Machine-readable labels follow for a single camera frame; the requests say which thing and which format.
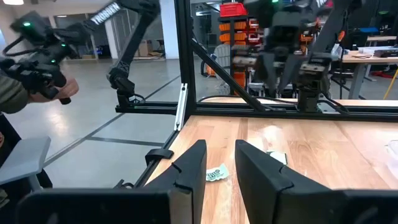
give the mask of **gray sleeve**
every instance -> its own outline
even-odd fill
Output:
[[[0,112],[16,113],[28,104],[29,94],[22,84],[0,71]]]

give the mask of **diagonal metal bar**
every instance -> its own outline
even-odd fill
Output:
[[[265,112],[266,109],[263,107],[257,99],[251,97],[228,73],[221,67],[214,59],[212,59],[206,52],[206,50],[198,44],[195,39],[192,39],[193,51],[208,65],[211,69],[217,73],[232,89],[234,89],[238,95],[250,105],[254,110]]]

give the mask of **workbench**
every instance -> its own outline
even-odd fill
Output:
[[[385,41],[390,41],[390,40],[396,40],[397,37],[396,36],[373,36],[373,37],[368,37],[367,39],[367,46],[369,47],[376,47],[378,42],[385,42]],[[375,82],[376,80],[374,78],[369,77],[369,73],[371,71],[371,67],[372,65],[368,65],[366,66],[366,73],[365,73],[365,77],[372,81]]]
[[[368,37],[369,46],[375,47],[377,42],[396,40],[397,36],[373,36]]]
[[[211,98],[204,102],[244,103],[240,98]],[[339,102],[351,106],[398,106],[398,101]],[[206,183],[202,224],[249,223],[236,178],[237,139],[263,151],[286,153],[290,168],[331,189],[398,189],[398,180],[386,165],[389,155],[384,148],[398,139],[395,123],[216,116],[191,116],[169,148],[174,152],[173,158],[160,161],[148,182],[199,139],[207,143],[207,169],[225,164],[230,172],[227,179]]]
[[[398,57],[380,58],[372,56],[370,58],[356,58],[355,55],[359,54],[358,51],[350,51],[349,54],[344,55],[343,63],[357,63],[358,65],[354,71],[354,78],[349,91],[348,99],[357,100],[359,92],[361,91],[362,82],[366,76],[369,75],[370,66],[368,65],[380,65],[398,63]]]

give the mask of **black metal frame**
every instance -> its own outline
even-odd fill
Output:
[[[320,119],[342,121],[380,121],[398,122],[398,107],[346,106],[350,114],[299,113],[295,105],[262,105],[258,99],[236,83],[236,81],[218,65],[193,38],[189,0],[175,0],[177,17],[177,37],[180,53],[181,82],[188,84],[188,100],[185,120],[191,115],[204,116],[242,116],[285,119]],[[195,72],[193,63],[195,52],[209,65],[247,104],[200,103],[196,100]],[[177,102],[147,102],[140,105],[118,106],[118,113],[175,114]]]

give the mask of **concrete floor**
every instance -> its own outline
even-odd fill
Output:
[[[159,148],[173,130],[174,116],[115,112],[116,91],[105,78],[111,64],[108,60],[66,63],[63,70],[80,85],[70,105],[32,104],[7,115],[22,138],[51,137],[46,171],[54,187],[113,187],[120,179],[134,183],[146,168],[146,153]],[[199,68],[196,60],[197,98],[218,95],[221,81],[201,76]],[[148,101],[178,101],[179,76],[179,61],[163,60],[134,62],[129,78],[136,93],[150,96]],[[390,81],[365,81],[361,94],[381,100]],[[334,98],[338,89],[332,85]],[[348,92],[344,90],[343,96],[347,98]],[[398,88],[389,99],[398,100]]]

